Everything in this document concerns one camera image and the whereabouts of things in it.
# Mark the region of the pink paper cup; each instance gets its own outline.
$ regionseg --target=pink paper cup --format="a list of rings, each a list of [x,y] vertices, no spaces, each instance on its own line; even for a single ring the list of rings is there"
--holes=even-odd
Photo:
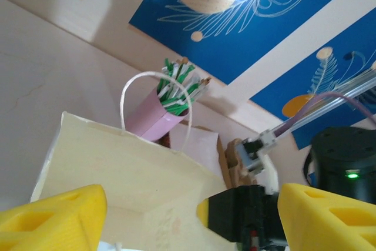
[[[180,116],[165,110],[159,101],[157,89],[154,89],[141,104],[125,119],[125,128],[149,141],[156,141],[180,123],[189,113]]]

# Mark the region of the cream paper bag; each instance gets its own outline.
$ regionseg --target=cream paper bag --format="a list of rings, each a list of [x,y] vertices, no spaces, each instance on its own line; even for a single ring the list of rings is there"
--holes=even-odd
[[[94,183],[108,200],[102,241],[139,250],[234,250],[196,216],[203,199],[226,189],[222,179],[183,153],[63,113],[32,200]]]

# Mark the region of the white wall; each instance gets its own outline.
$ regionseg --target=white wall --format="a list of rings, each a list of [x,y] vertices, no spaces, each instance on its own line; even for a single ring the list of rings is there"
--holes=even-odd
[[[61,113],[119,128],[122,88],[139,71],[6,0],[0,0],[0,11],[2,210],[29,200]],[[136,81],[125,114],[156,84],[153,78]],[[255,136],[199,103],[193,124],[219,132],[223,145]]]

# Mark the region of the green led light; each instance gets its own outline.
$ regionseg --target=green led light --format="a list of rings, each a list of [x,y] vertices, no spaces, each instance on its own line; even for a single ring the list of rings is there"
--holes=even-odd
[[[347,177],[349,179],[357,179],[359,178],[359,175],[357,173],[350,173],[349,175],[347,175]]]

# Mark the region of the white rope handle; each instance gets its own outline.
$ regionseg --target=white rope handle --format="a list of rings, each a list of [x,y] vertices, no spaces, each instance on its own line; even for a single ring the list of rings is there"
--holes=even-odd
[[[143,72],[143,73],[139,73],[138,75],[135,75],[132,79],[130,79],[129,81],[127,81],[127,83],[125,84],[125,86],[123,88],[122,96],[120,97],[120,118],[122,120],[122,129],[125,130],[125,120],[124,120],[125,92],[127,91],[128,87],[136,79],[142,78],[143,76],[154,76],[154,77],[159,78],[159,79],[167,79],[169,82],[174,83],[175,85],[177,85],[177,87],[179,89],[181,89],[182,92],[184,93],[184,95],[186,96],[186,100],[187,100],[187,103],[188,103],[188,109],[189,109],[189,113],[188,113],[189,120],[188,120],[188,128],[187,128],[186,138],[185,138],[183,146],[182,146],[182,148],[180,150],[180,151],[183,151],[184,148],[186,147],[187,143],[188,143],[188,139],[189,139],[189,135],[190,135],[190,130],[192,128],[192,102],[190,100],[190,96],[189,96],[189,93],[186,90],[186,88],[182,84],[180,84],[177,80],[175,80],[175,79],[171,78],[170,76],[167,76],[167,75],[165,75],[163,73],[151,72],[151,71],[149,71],[149,72]]]

